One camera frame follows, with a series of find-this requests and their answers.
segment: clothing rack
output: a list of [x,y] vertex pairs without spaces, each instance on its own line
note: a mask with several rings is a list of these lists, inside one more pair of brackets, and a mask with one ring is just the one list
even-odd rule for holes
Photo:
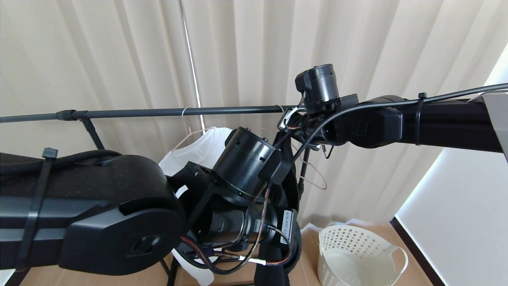
[[[0,123],[62,120],[81,121],[88,134],[99,150],[105,149],[91,119],[96,118],[131,118],[131,117],[162,117],[162,116],[196,116],[196,115],[230,115],[230,114],[253,114],[253,113],[279,113],[287,109],[295,108],[295,105],[268,105],[268,106],[238,106],[238,107],[201,107],[201,108],[162,108],[162,109],[125,109],[125,110],[62,110],[56,113],[44,113],[33,115],[18,115],[0,117]],[[302,168],[302,176],[305,176],[305,169]],[[237,260],[221,259],[216,263],[231,262]],[[168,286],[174,286],[178,266],[180,264],[173,258],[171,268],[164,260],[161,265],[168,275]],[[251,284],[239,284],[234,286],[245,286]]]

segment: curtain fold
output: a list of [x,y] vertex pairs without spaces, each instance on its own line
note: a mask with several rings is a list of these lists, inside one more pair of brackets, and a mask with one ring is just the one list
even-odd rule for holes
[[[334,65],[341,95],[357,93],[361,101],[477,87],[508,42],[508,2],[502,0],[182,4],[204,107],[296,104],[296,75],[326,63]],[[273,140],[279,117],[205,116],[205,125],[241,125]],[[347,144],[329,160],[312,152],[328,189],[306,184],[299,220],[390,220],[440,151]]]
[[[9,1],[1,21],[2,116],[197,107],[179,2]],[[200,129],[198,117],[186,121]],[[178,117],[93,122],[107,149],[154,160],[188,133]],[[0,128],[3,152],[95,148],[79,122]]]

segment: white label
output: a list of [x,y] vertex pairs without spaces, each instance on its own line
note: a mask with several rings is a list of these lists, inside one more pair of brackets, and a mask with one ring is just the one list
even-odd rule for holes
[[[286,235],[286,237],[291,242],[291,230],[293,229],[293,212],[284,210],[284,218],[282,219],[282,228],[281,231]],[[280,242],[283,244],[288,244],[284,237],[280,236]]]

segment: basket handle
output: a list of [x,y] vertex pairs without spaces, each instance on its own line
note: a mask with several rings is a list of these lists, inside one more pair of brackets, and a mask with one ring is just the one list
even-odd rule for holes
[[390,247],[388,247],[387,250],[385,250],[385,252],[388,253],[388,255],[390,256],[390,258],[392,259],[393,261],[393,256],[392,254],[396,251],[396,250],[399,250],[402,251],[402,253],[404,254],[404,266],[402,267],[402,269],[397,272],[397,274],[395,274],[395,276],[392,277],[392,279],[390,279],[390,281],[392,282],[391,285],[395,284],[395,282],[397,282],[397,280],[400,278],[400,276],[402,275],[402,273],[404,273],[404,271],[406,270],[407,268],[407,264],[409,264],[409,257],[407,256],[407,253],[406,251],[400,247],[400,246],[397,246],[397,245],[391,245]]

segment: black zip tie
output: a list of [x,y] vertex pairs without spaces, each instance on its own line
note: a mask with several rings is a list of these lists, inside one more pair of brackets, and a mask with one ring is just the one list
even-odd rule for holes
[[420,99],[418,101],[418,106],[416,108],[416,115],[415,115],[415,145],[420,145],[420,117],[422,113],[422,106],[423,101],[427,98],[426,92],[420,92],[418,93],[418,98]]
[[34,197],[28,210],[26,217],[25,229],[23,232],[23,239],[19,245],[18,258],[16,261],[16,271],[22,271],[26,267],[26,260],[30,253],[32,241],[35,238],[37,219],[39,218],[39,212],[41,211],[42,201],[44,199],[44,192],[46,191],[46,185],[48,183],[49,174],[51,172],[51,166],[56,159],[58,154],[57,149],[45,148],[42,153],[44,162],[41,168],[41,174],[35,187]]

